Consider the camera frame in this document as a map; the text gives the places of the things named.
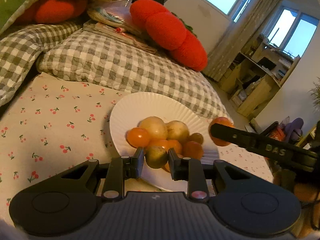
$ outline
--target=bed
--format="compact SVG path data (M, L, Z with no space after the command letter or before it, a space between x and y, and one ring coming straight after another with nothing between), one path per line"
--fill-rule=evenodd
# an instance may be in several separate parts
M0 214L7 223L12 223L10 201L20 190L88 159L105 163L118 156L109 117L129 93L171 97L204 125L217 116L230 118L201 73L164 53L153 55L83 31L82 24L12 27L0 37L0 106L7 107L0 120ZM35 69L38 75L29 82L26 77ZM219 155L272 180L260 156L234 145L219 148ZM133 179L125 189L160 191Z

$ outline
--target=checkered blanket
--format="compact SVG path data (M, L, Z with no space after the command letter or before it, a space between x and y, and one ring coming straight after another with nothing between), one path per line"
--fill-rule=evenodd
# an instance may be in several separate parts
M57 46L82 25L78 21L59 25L12 26L0 37L0 106L9 102L42 53Z
M199 116L229 117L204 76L108 37L78 30L37 60L39 71L127 92L154 92L173 98Z

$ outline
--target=white paper plate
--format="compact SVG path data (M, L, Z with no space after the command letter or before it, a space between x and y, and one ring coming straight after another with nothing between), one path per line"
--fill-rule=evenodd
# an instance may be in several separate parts
M208 133L208 124L176 100L149 92L138 92L122 98L113 108L110 116L110 133L113 143L120 156L133 156L135 148L125 139L128 130L136 127L146 117L157 116L164 122L179 120L184 122L190 131L201 133L204 137L204 156L201 162L212 164L219 158L217 146ZM144 163L141 178L148 183L168 191L187 191L186 181L173 181L170 173L163 169L152 169Z

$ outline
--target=red pillow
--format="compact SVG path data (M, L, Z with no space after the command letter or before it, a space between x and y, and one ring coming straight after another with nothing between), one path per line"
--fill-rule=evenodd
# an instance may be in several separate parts
M171 56L183 65L192 68L195 71L203 70L207 63L208 57L200 41L190 32L182 45L170 51Z
M79 16L87 7L87 0L39 0L16 21L16 24L56 24Z
M150 16L146 21L146 30L156 43L167 50L180 47L187 36L184 24L171 12Z
M147 19L159 12L169 12L162 4L153 0L137 0L130 6L132 21L142 30L145 30Z
M130 13L133 23L169 50L176 61L195 71L206 67L208 57L201 42L162 4L153 0L137 0L131 5Z

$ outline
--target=tomato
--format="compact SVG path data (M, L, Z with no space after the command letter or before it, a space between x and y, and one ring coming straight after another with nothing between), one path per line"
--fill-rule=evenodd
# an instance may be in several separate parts
M177 140L168 140L168 148L173 148L176 154L181 154L182 145Z
M135 127L127 132L128 143L135 147L146 147L150 142L150 134L146 129Z
M204 152L200 143L190 141L183 145L182 155L200 160Z
M214 125L215 123L223 124L225 126L229 126L229 127L234 128L233 123L228 118L221 116L221 117L217 117L217 118L213 119L211 121L211 123L209 124L209 135L210 135L211 140L214 142L214 144L217 146L221 146L221 147L228 146L230 144L229 142L226 142L226 141L223 141L221 139L218 139L218 138L211 136L211 133L210 133L211 126Z
M151 146L160 146L160 147L164 148L166 151L169 150L168 141L164 140L164 139L151 140L148 144L148 148Z

